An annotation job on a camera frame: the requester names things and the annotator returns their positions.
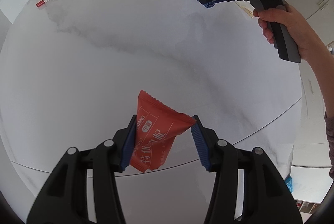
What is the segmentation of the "person's right forearm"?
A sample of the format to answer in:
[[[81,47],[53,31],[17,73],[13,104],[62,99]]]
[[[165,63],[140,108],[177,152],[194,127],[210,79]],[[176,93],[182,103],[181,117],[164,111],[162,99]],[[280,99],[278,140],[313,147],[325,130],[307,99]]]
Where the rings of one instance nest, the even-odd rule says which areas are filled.
[[[323,43],[316,42],[309,48],[306,60],[315,74],[325,104],[325,130],[332,165],[329,176],[333,179],[333,56]]]

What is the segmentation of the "person's right hand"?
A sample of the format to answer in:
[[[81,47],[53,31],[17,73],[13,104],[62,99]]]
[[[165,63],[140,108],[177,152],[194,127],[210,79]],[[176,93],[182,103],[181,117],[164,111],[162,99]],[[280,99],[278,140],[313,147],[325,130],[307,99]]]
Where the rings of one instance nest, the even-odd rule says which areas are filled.
[[[285,10],[278,8],[270,8],[261,12],[254,10],[253,15],[258,18],[258,24],[263,30],[263,35],[270,44],[274,43],[274,35],[269,30],[269,23],[275,22],[286,27],[289,35],[295,41],[303,60],[308,61],[321,52],[328,52],[327,47],[307,20],[297,9],[289,4],[285,4]]]

